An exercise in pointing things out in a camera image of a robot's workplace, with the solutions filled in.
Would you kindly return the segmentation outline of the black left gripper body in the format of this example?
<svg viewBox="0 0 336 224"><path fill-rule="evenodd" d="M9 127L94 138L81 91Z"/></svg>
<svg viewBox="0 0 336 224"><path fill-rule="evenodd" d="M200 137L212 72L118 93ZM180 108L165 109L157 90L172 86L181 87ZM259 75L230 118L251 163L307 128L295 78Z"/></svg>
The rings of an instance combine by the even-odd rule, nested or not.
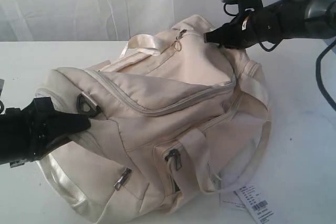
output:
<svg viewBox="0 0 336 224"><path fill-rule="evenodd" d="M42 157L45 120L55 112L50 97L34 98L25 108L5 109L5 163L11 168Z"/></svg>

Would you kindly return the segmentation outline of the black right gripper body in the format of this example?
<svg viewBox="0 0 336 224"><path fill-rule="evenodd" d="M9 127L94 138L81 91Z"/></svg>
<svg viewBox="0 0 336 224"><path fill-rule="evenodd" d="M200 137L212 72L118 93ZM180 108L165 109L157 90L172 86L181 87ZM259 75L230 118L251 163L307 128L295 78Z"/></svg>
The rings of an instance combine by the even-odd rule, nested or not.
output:
<svg viewBox="0 0 336 224"><path fill-rule="evenodd" d="M280 24L280 8L269 5L259 10L243 9L238 5L238 14L230 22L234 31L230 33L230 47L246 49L259 44L265 49L264 42L273 44L272 49L282 42Z"/></svg>

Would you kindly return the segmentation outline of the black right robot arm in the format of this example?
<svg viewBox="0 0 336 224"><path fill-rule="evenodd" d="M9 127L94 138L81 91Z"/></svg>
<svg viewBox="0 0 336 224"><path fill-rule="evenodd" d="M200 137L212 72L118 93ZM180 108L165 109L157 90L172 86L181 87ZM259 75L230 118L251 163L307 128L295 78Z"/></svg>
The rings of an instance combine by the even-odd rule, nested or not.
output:
<svg viewBox="0 0 336 224"><path fill-rule="evenodd" d="M335 0L279 0L245 10L231 22L204 34L205 43L246 49L259 44L273 51L283 40L335 37Z"/></svg>

